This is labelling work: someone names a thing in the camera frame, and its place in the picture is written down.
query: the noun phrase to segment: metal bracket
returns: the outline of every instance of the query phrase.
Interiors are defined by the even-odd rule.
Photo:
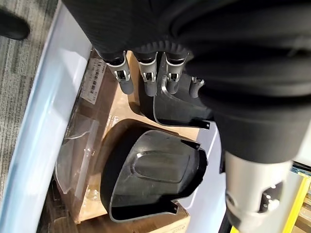
[[[120,65],[114,66],[114,65],[107,63],[112,74],[116,77],[118,82],[121,82],[124,80],[129,81],[131,78],[130,68],[129,68],[129,65],[126,59],[125,51],[123,52],[123,58],[124,58],[124,61]]]

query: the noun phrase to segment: white label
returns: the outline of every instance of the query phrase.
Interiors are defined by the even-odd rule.
[[[80,96],[95,104],[107,64],[102,59],[90,58]]]

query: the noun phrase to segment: black plastic part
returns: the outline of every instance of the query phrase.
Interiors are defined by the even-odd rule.
[[[0,36],[14,40],[25,39],[30,32],[27,22],[16,15],[0,9]]]
[[[130,79],[129,81],[121,80],[119,82],[121,90],[123,93],[130,95],[134,91],[133,81]]]
[[[176,214],[172,200],[189,196],[202,182],[206,168],[200,144],[153,127],[135,126],[125,132],[106,162],[101,201],[113,221]]]
[[[166,59],[169,61],[169,62],[176,62],[176,61],[179,61],[179,63],[183,63],[187,57],[187,52],[185,53],[182,53],[182,54],[176,54],[176,53],[170,53],[170,52],[166,52],[165,55],[166,55]]]
[[[169,81],[167,79],[167,82],[166,82],[166,89],[167,91],[173,95],[173,94],[176,94],[176,92],[178,91],[178,84],[179,82],[176,82],[176,81]]]
[[[150,63],[156,58],[156,52],[149,52],[149,53],[134,52],[134,55],[137,61],[142,63]]]
[[[153,97],[156,95],[156,81],[148,81],[145,83],[145,92],[147,96]]]
[[[199,90],[200,88],[203,86],[203,83],[200,83],[199,81],[197,82],[190,82],[190,86],[189,86],[189,95],[192,98],[198,98],[199,97]]]
[[[199,98],[193,99],[189,96],[191,76],[182,73],[178,82],[178,92],[171,95],[166,90],[165,56],[162,56],[158,64],[156,96],[153,98],[147,96],[142,78],[139,81],[138,96],[141,112],[161,125],[209,129],[209,122],[213,121],[212,111]]]

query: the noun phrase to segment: clear plastic wrap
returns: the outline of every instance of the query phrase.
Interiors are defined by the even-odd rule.
[[[82,199],[99,122],[81,114],[72,120],[56,161],[55,177],[64,194],[73,189],[75,197]]]

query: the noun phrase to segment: cardboard box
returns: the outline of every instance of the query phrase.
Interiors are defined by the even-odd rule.
[[[104,72],[102,78],[97,77],[96,80],[94,79],[94,75],[98,74],[98,70],[94,64],[96,62],[102,62],[102,60],[96,52],[91,54],[89,64],[94,64],[88,66],[81,94],[84,98],[79,98],[75,111],[78,114],[98,121],[99,126],[93,147],[90,149],[92,150],[92,156],[89,158],[87,172],[85,174],[85,182],[82,189],[84,195],[81,198],[76,197],[75,188],[67,193],[62,193],[62,198],[76,224],[107,214],[100,200],[101,173],[115,143],[128,127],[135,124],[135,121],[159,127],[192,140],[196,140],[199,132],[198,128],[161,126],[139,112],[137,89],[138,81],[141,78],[140,71],[132,52],[128,52],[127,59],[135,89],[134,93],[129,96],[122,93],[118,82],[108,67],[102,70]],[[74,156],[83,157],[83,155],[83,150],[80,150]],[[73,163],[72,166],[76,167],[72,167],[71,169],[79,173],[80,165],[79,163]]]
[[[187,211],[179,206],[176,215],[163,214],[145,219],[116,223],[109,215],[77,225],[79,233],[185,233],[190,222]]]
[[[112,222],[109,215],[104,215],[76,225],[52,180],[37,233],[185,233],[190,216],[178,205],[176,215],[162,214],[123,223]]]

